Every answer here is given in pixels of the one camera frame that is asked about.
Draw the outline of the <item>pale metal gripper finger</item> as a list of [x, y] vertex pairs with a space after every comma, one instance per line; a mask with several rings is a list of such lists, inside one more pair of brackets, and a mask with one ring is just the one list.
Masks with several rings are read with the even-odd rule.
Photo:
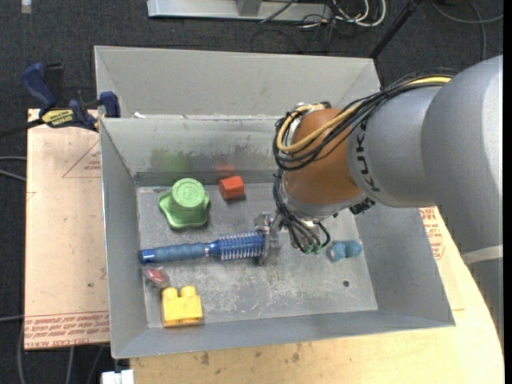
[[266, 238], [262, 255], [258, 258], [260, 266], [274, 266], [278, 264], [278, 258], [282, 250], [279, 238]]
[[270, 235], [274, 230], [275, 221], [275, 212], [263, 212], [254, 219], [254, 228], [259, 233]]

